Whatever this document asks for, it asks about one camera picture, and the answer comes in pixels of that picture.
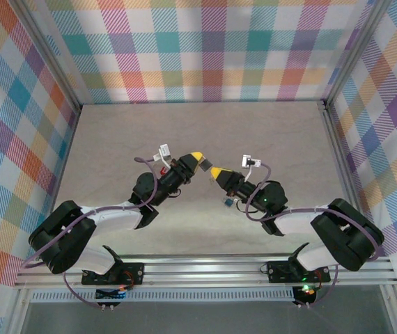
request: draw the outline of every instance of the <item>plaid wallpaper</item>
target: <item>plaid wallpaper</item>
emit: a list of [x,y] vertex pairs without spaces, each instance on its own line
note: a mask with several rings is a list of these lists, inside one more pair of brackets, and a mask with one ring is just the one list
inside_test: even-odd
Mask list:
[[0,0],[0,328],[28,235],[49,211],[76,118]]
[[397,0],[335,107],[361,205],[384,230],[397,273]]
[[83,103],[320,100],[374,0],[27,0]]

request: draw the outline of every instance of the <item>aluminum rail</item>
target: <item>aluminum rail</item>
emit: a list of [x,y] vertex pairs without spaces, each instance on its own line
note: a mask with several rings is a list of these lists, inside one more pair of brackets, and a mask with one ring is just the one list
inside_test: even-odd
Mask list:
[[[136,288],[197,288],[197,287],[271,287],[299,286],[297,283],[268,282],[268,277],[260,272],[267,261],[284,261],[289,254],[274,255],[133,255],[122,257],[124,262],[143,262],[145,273],[143,284]],[[331,276],[334,267],[330,267]],[[92,288],[93,285],[81,285],[80,270],[68,270],[67,281],[79,288]],[[340,267],[338,282],[340,285],[392,285],[396,284],[396,275],[388,257],[367,262],[358,272]],[[61,275],[50,273],[46,266],[22,269],[15,287],[18,289],[41,289],[64,287]],[[116,285],[100,285],[101,288],[113,288]]]

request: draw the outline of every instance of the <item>metal vent grille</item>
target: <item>metal vent grille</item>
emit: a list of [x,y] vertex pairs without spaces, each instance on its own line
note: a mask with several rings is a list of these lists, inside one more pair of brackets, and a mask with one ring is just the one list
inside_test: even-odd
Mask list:
[[[95,301],[94,289],[77,291],[84,299]],[[132,290],[117,301],[293,301],[292,287],[233,288],[233,289],[144,289]],[[78,301],[69,291],[62,289],[36,289],[32,303],[63,303]]]

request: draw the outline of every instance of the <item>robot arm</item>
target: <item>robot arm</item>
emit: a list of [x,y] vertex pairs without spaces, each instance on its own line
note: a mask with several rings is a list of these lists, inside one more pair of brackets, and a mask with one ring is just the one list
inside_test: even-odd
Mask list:
[[[244,156],[242,167],[255,164],[260,166],[260,161],[250,161],[250,157],[246,159]],[[236,197],[244,204],[247,204],[258,187],[247,181],[242,173],[234,170],[214,167],[211,174],[227,196]],[[286,271],[291,272],[297,280],[301,280],[310,271],[335,264],[350,271],[358,271],[375,252],[374,245],[364,232],[337,214],[354,221],[378,246],[384,241],[381,231],[345,200],[338,198],[324,207],[304,209],[303,212],[296,210],[293,215],[281,216],[280,213],[287,209],[287,202],[280,183],[266,181],[266,186],[255,194],[249,204],[264,213],[262,219],[255,221],[260,221],[268,234],[284,236],[290,233],[307,233],[316,234],[320,238],[316,243],[301,245],[289,257]]]
[[[161,150],[158,157],[163,159]],[[127,281],[129,278],[126,275],[123,277],[123,272],[127,269],[115,252],[107,246],[91,247],[88,242],[106,232],[146,227],[158,215],[154,207],[161,205],[171,194],[176,193],[182,184],[190,183],[198,167],[203,170],[211,167],[200,152],[186,154],[178,160],[172,159],[168,166],[167,172],[157,179],[155,193],[154,175],[143,173],[138,177],[130,199],[110,207],[107,211],[97,212],[94,207],[81,207],[72,200],[63,202],[31,233],[31,247],[38,251],[55,239],[75,219],[93,211],[93,214],[80,220],[57,242],[53,241],[41,254],[41,258],[52,273],[63,273],[69,268],[78,268],[93,280],[107,283]]]

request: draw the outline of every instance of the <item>colorful plaid pattern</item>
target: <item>colorful plaid pattern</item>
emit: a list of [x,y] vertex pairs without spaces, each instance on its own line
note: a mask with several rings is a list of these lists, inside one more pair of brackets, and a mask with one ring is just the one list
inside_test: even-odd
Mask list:
[[320,100],[373,3],[27,2],[84,103]]
[[0,330],[28,235],[52,203],[75,118],[12,8],[0,0]]
[[383,229],[397,273],[397,0],[335,107],[361,205]]

